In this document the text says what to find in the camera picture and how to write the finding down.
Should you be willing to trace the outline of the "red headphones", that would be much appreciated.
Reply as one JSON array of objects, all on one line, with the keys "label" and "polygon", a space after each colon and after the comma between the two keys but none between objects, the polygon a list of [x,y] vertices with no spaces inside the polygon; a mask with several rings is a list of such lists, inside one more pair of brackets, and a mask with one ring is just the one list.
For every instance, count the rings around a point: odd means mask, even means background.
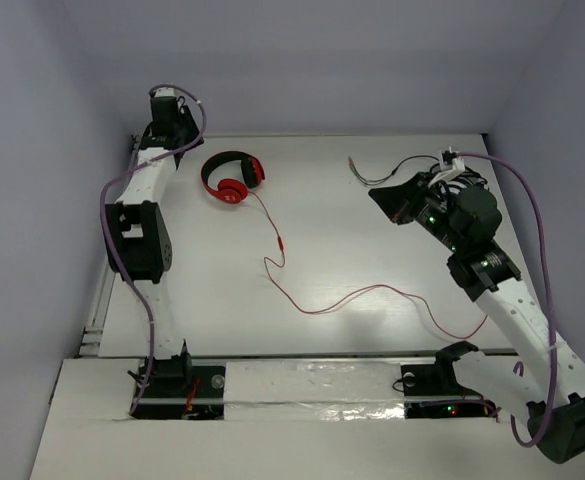
[{"label": "red headphones", "polygon": [[[213,185],[211,180],[215,173],[219,170],[229,172],[230,165],[237,168],[235,174],[219,177]],[[230,205],[241,203],[266,179],[261,161],[252,154],[237,150],[223,151],[210,157],[202,165],[200,175],[207,193]]]}]

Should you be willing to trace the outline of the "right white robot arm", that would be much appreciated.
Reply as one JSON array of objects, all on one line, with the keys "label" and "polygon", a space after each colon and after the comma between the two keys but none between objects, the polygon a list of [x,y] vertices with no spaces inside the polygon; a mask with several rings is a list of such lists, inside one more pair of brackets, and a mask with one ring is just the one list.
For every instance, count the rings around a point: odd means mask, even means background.
[{"label": "right white robot arm", "polygon": [[503,407],[554,463],[585,452],[585,363],[551,328],[520,270],[495,241],[502,215],[494,195],[482,185],[442,193],[429,172],[368,195],[392,223],[415,222],[450,250],[451,277],[523,363],[517,375],[475,345],[457,342],[436,355],[437,387],[447,393],[462,388]]}]

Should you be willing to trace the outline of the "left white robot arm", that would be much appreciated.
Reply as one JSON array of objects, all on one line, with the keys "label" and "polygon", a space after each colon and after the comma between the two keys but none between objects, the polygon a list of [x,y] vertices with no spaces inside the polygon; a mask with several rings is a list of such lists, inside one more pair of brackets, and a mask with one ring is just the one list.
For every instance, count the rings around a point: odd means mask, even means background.
[{"label": "left white robot arm", "polygon": [[103,187],[100,219],[110,268],[120,275],[142,309],[148,361],[167,361],[159,380],[172,394],[187,392],[193,368],[174,358],[187,355],[177,333],[167,292],[173,248],[161,211],[168,180],[186,152],[202,145],[207,125],[202,103],[174,85],[149,92],[151,120],[141,135],[132,167]]}]

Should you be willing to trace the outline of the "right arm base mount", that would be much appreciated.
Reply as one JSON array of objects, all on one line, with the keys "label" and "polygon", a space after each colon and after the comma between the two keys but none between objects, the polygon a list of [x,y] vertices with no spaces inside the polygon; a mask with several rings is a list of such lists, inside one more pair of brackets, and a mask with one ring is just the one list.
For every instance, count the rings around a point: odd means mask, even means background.
[{"label": "right arm base mount", "polygon": [[403,395],[407,419],[498,419],[499,408],[493,402],[455,381],[443,380],[434,364],[402,365],[392,389]]}]

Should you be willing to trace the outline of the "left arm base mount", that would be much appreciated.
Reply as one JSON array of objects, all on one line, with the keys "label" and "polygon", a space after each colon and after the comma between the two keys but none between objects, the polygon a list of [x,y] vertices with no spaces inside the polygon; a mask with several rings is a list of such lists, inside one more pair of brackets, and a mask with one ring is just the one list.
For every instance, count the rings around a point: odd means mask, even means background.
[{"label": "left arm base mount", "polygon": [[131,416],[138,420],[223,420],[226,365],[155,360],[149,383]]}]

